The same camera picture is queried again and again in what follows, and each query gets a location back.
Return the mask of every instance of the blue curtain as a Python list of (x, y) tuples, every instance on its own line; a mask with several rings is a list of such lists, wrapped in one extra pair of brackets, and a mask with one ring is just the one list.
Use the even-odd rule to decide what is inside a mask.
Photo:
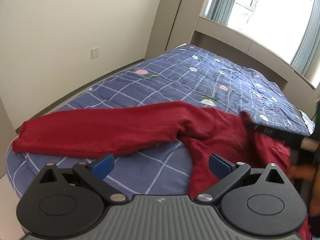
[(320, 0), (314, 0), (310, 19), (290, 65), (305, 75), (320, 41)]
[(213, 0), (208, 13), (208, 18), (226, 26), (235, 1), (236, 0)]

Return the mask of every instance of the blue gripper pad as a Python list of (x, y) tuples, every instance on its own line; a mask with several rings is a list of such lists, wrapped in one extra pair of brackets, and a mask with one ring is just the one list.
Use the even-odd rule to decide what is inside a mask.
[(228, 162), (217, 154), (211, 154), (209, 157), (209, 169), (218, 178), (223, 179), (225, 176), (234, 171), (234, 164)]
[(91, 165), (91, 173), (103, 180), (113, 170), (115, 158), (112, 154), (105, 155), (92, 162)]

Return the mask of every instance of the metal screw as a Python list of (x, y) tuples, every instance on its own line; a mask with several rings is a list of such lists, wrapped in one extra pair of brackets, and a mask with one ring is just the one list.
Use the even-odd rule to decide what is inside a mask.
[(199, 194), (197, 196), (197, 199), (200, 200), (201, 202), (209, 202), (213, 200), (213, 196), (208, 193), (203, 193), (203, 194)]
[(114, 202), (122, 202), (122, 201), (125, 201), (125, 200), (126, 200), (126, 196), (123, 195), (123, 194), (120, 194), (120, 193), (118, 193), (118, 194), (112, 194), (112, 195), (110, 196), (110, 199), (111, 199), (112, 201), (114, 201)]

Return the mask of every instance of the red garment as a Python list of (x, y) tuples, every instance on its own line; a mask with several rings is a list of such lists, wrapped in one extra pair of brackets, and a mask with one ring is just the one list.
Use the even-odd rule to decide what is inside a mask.
[(219, 180), (209, 170), (209, 156), (252, 167), (277, 163), (288, 167), (290, 151), (281, 142), (245, 130), (250, 117), (181, 101), (117, 109), (78, 109), (41, 116), (23, 123), (13, 142), (15, 152), (70, 157), (115, 157), (175, 139), (188, 148), (193, 170), (189, 194), (195, 197)]

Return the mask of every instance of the blue bedspread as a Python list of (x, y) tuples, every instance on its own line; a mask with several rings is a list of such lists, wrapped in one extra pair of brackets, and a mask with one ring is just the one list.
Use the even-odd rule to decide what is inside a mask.
[[(132, 107), (177, 100), (233, 114), (245, 110), (255, 122), (308, 135), (302, 119), (275, 83), (256, 70), (192, 45), (120, 71), (95, 84), (59, 111)], [(9, 147), (7, 175), (21, 197), (45, 163), (54, 162), (66, 168), (79, 161), (91, 160), (20, 154)], [(129, 197), (187, 192), (192, 162), (180, 141), (141, 150), (117, 158), (115, 162), (114, 170), (105, 181)]]

